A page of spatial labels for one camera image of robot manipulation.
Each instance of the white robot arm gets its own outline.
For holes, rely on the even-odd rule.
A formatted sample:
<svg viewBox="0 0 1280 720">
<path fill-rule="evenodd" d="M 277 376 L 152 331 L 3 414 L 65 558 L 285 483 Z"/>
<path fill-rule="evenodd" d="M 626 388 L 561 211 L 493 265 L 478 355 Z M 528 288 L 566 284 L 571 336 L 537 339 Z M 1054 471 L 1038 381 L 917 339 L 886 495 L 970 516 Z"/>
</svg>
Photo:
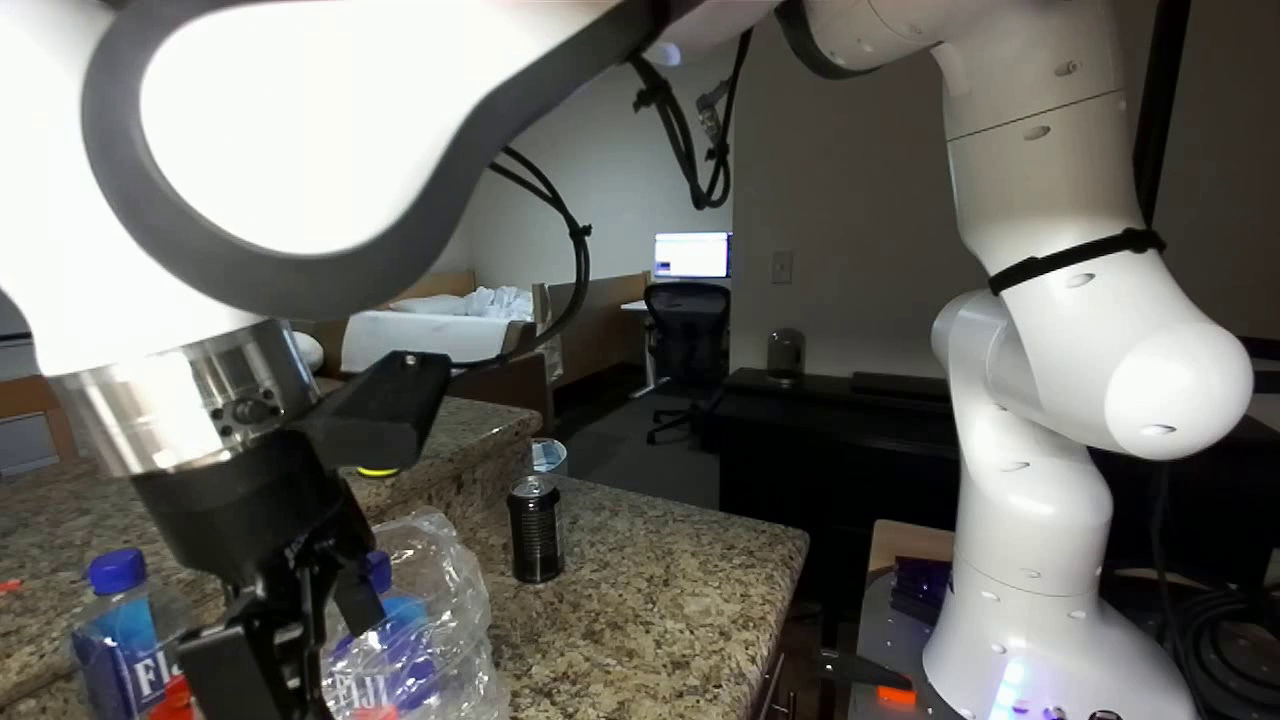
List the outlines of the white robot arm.
<svg viewBox="0 0 1280 720">
<path fill-rule="evenodd" d="M 277 436 L 315 404 L 271 321 L 398 297 L 540 112 L 631 52 L 676 65 L 776 6 L 134 0 L 116 17 L 95 0 L 9 0 L 0 288 L 93 447 L 138 476 L 155 520 L 193 512 L 193 471 L 243 486 L 243 505 L 202 505 L 221 522 L 282 495 L 343 505 L 325 480 L 266 471 L 285 465 L 266 447 L 297 460 Z M 937 321 L 965 498 L 930 681 L 970 716 L 1009 700 L 1191 716 L 1174 664 L 1097 601 L 1111 498 L 1085 447 L 1201 450 L 1245 414 L 1252 372 L 1136 211 L 1108 4 L 791 0 L 788 17 L 825 77 L 940 61 L 960 236 L 999 288 Z M 193 564 L 251 584 L 266 554 L 314 532 L 315 516 L 289 512 L 282 532 Z M 1099 673 L 1111 657 L 1133 677 Z"/>
</svg>

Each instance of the computer screen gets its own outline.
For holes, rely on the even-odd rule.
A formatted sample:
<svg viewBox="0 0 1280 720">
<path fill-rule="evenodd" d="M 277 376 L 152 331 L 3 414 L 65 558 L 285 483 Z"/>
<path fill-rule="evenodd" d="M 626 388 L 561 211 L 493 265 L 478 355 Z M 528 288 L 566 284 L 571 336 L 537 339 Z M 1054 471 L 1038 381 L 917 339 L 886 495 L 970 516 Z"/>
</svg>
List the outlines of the computer screen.
<svg viewBox="0 0 1280 720">
<path fill-rule="evenodd" d="M 732 231 L 656 231 L 648 280 L 730 280 Z"/>
</svg>

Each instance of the blue bottle cap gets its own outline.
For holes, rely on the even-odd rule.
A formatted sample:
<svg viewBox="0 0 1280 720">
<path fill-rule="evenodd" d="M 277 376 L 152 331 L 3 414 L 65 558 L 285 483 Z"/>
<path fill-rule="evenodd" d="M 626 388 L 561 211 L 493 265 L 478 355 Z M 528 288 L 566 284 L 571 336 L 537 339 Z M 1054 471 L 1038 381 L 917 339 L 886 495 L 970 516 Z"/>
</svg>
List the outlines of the blue bottle cap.
<svg viewBox="0 0 1280 720">
<path fill-rule="evenodd" d="M 116 546 L 88 558 L 93 597 L 134 593 L 147 578 L 147 558 L 139 546 Z"/>
<path fill-rule="evenodd" d="M 390 551 L 369 551 L 364 554 L 364 577 L 371 584 L 371 593 L 391 593 L 391 554 Z"/>
</svg>

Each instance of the wall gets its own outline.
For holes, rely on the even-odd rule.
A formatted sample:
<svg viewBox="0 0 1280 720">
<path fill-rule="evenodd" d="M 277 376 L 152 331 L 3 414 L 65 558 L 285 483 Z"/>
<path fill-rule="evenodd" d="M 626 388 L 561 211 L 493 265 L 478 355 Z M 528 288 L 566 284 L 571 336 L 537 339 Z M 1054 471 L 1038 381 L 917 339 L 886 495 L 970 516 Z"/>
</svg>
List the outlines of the wall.
<svg viewBox="0 0 1280 720">
<path fill-rule="evenodd" d="M 672 88 L 692 108 L 730 66 L 732 48 L 672 72 Z M 661 229 L 732 225 L 732 207 L 696 211 L 689 202 L 656 112 L 631 112 L 638 88 L 631 66 L 613 66 L 514 140 L 557 178 L 569 207 L 596 229 L 588 239 L 594 276 L 644 273 L 654 231 Z M 449 250 L 458 249 L 467 249 L 472 266 L 489 284 L 571 280 L 566 219 L 493 172 L 472 195 Z"/>
<path fill-rule="evenodd" d="M 1115 0 L 1133 88 L 1155 0 Z M 1187 291 L 1235 331 L 1280 336 L 1280 4 L 1201 0 L 1187 30 L 1155 229 Z M 937 306 L 985 276 L 951 229 L 940 77 L 930 57 L 816 81 L 767 22 L 746 81 L 732 364 L 767 329 L 808 336 L 808 372 L 940 372 Z"/>
</svg>

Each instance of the kitchen counter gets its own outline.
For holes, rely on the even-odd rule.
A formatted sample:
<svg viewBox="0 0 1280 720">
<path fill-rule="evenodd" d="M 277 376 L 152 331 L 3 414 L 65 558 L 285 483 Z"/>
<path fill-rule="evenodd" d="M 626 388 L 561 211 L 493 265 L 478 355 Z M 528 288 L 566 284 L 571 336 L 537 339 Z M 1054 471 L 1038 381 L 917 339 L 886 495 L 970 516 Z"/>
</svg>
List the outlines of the kitchen counter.
<svg viewBox="0 0 1280 720">
<path fill-rule="evenodd" d="M 391 483 L 355 486 L 369 516 L 446 509 L 480 554 L 493 597 L 498 666 L 514 685 L 514 716 L 747 716 L 776 652 L 808 535 L 561 480 L 566 577 L 515 584 L 509 571 L 505 486 L 528 460 L 534 412 L 505 414 L 498 404 L 449 399 L 434 436 L 434 465 Z M 0 716 L 76 716 L 76 685 L 65 660 L 65 617 L 80 593 L 80 564 L 109 543 L 139 543 L 171 593 L 207 605 L 217 593 L 187 577 L 152 535 L 123 483 L 70 476 L 3 491 L 0 577 L 24 578 L 0 597 Z"/>
</svg>

